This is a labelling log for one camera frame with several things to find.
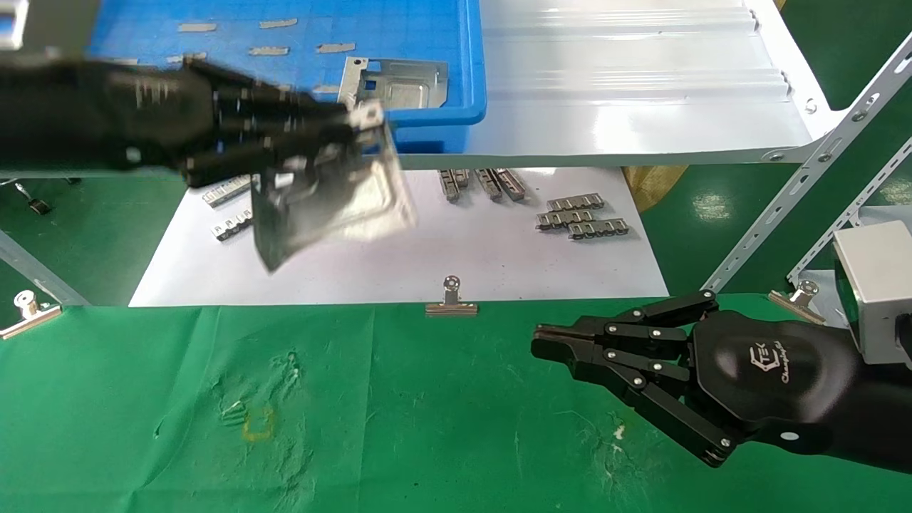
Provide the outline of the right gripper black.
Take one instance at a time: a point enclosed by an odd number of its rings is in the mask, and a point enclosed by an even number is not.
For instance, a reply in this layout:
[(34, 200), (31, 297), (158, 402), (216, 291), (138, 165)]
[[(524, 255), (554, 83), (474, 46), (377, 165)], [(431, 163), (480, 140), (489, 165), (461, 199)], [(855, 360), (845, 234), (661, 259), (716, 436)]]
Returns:
[[(714, 292), (698, 290), (615, 317), (540, 324), (531, 352), (609, 390), (710, 467), (725, 463), (739, 440), (860, 457), (852, 407), (863, 360), (849, 332), (718, 309)], [(694, 323), (691, 365), (684, 327)]]

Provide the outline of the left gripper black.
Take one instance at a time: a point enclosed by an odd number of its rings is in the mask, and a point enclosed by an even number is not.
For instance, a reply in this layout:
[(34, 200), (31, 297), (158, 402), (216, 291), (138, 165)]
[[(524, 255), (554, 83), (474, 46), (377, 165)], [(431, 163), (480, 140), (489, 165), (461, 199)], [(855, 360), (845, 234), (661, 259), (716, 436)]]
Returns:
[(256, 175), (289, 158), (341, 144), (341, 131), (291, 131), (219, 149), (218, 129), (265, 131), (306, 121), (348, 120), (349, 109), (304, 90), (261, 81), (185, 56), (178, 68), (107, 64), (108, 169), (182, 168), (191, 188)]

